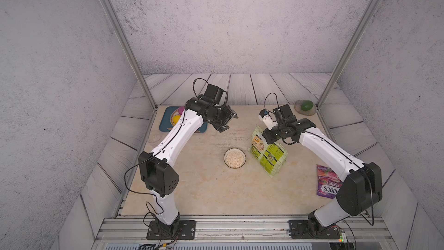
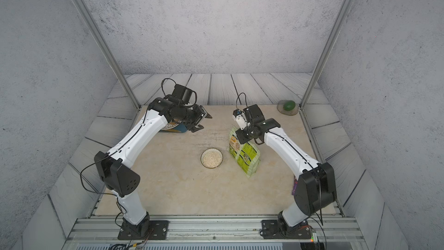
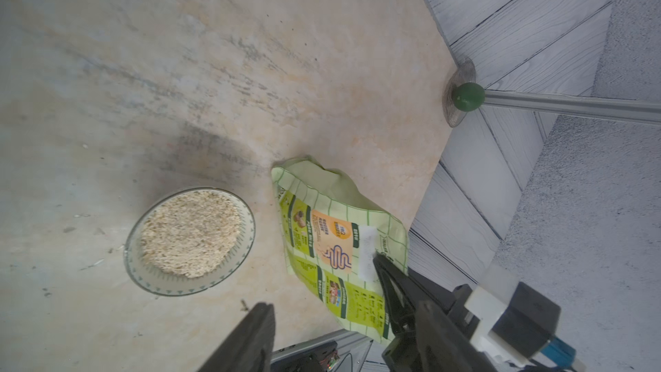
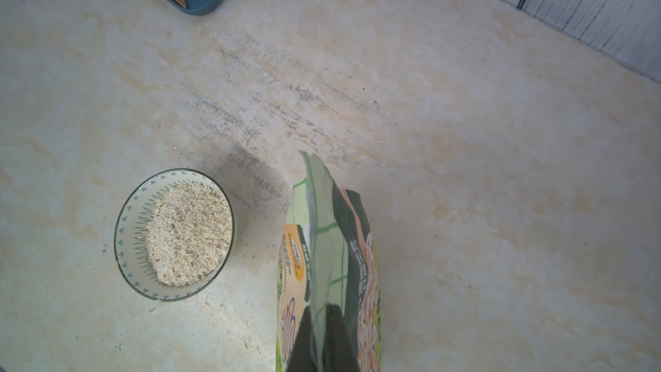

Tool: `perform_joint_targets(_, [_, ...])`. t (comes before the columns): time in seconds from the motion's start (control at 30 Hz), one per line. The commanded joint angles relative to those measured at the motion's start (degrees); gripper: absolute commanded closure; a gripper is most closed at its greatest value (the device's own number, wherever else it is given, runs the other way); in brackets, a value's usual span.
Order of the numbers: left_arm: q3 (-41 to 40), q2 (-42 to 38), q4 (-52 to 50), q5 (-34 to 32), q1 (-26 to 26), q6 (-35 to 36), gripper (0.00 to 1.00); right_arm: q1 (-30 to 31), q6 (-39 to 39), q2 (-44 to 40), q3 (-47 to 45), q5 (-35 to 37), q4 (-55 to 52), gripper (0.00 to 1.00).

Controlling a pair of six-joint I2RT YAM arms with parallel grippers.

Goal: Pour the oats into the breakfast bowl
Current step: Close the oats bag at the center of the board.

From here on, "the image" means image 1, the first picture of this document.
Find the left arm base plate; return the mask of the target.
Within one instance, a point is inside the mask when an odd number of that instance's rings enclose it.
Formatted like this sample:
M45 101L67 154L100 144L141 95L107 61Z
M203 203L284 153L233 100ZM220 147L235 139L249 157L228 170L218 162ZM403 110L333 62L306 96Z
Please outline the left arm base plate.
M196 221L181 220L178 215L171 225L159 220L151 221L146 236L147 240L194 240Z

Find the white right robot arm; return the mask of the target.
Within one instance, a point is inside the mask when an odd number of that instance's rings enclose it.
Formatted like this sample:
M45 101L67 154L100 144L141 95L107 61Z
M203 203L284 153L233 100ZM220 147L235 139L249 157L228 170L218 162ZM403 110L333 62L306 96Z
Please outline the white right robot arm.
M342 182L335 199L309 215L314 229L329 227L337 221L360 215L381 201L382 172L377 164L364 163L347 153L306 118L291 119L289 123L284 119L272 120L269 115L259 118L266 125L262 136L268 143L289 138L301 144L321 158Z

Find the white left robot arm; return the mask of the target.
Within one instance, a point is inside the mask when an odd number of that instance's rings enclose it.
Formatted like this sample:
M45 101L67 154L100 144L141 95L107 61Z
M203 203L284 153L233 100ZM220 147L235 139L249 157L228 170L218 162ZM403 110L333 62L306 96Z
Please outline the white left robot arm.
M159 206L157 219L161 223L172 225L179 216L173 194L179 183L179 175L173 167L182 149L204 123L221 133L228 130L229 121L237 117L229 105L216 105L212 101L192 98L167 136L151 152L139 155L141 180L149 194L155 197Z

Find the green oats bag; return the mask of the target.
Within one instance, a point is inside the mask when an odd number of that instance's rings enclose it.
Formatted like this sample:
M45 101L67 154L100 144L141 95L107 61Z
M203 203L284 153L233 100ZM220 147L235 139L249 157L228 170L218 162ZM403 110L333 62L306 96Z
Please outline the green oats bag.
M278 142L268 144L262 133L263 129L256 126L252 133L249 152L259 162L265 172L273 178L286 162L288 151Z

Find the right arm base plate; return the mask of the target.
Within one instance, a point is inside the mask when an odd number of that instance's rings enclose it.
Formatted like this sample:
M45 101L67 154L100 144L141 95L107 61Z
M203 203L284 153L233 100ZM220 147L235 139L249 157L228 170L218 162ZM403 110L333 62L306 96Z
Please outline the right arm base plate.
M323 227L315 217L315 212L311 212L305 220L289 220L289 236L292 239L337 239L342 235L336 224Z

